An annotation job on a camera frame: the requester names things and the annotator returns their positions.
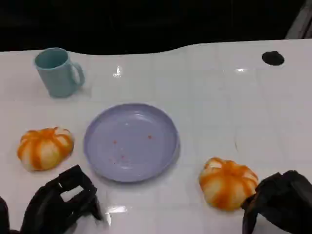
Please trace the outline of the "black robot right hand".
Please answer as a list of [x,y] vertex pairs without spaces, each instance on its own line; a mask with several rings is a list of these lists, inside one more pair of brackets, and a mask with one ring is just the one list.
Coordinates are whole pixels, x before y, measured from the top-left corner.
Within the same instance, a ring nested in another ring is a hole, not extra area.
[[291,234],[312,232],[312,184],[295,170],[262,180],[241,208],[243,234],[254,231],[258,215]]

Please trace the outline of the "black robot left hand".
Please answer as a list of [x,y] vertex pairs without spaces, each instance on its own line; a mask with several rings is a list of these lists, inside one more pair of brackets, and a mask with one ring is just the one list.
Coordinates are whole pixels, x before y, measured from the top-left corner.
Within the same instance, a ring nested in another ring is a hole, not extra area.
[[97,188],[79,165],[39,188],[26,208],[21,234],[63,234],[84,215],[102,221]]

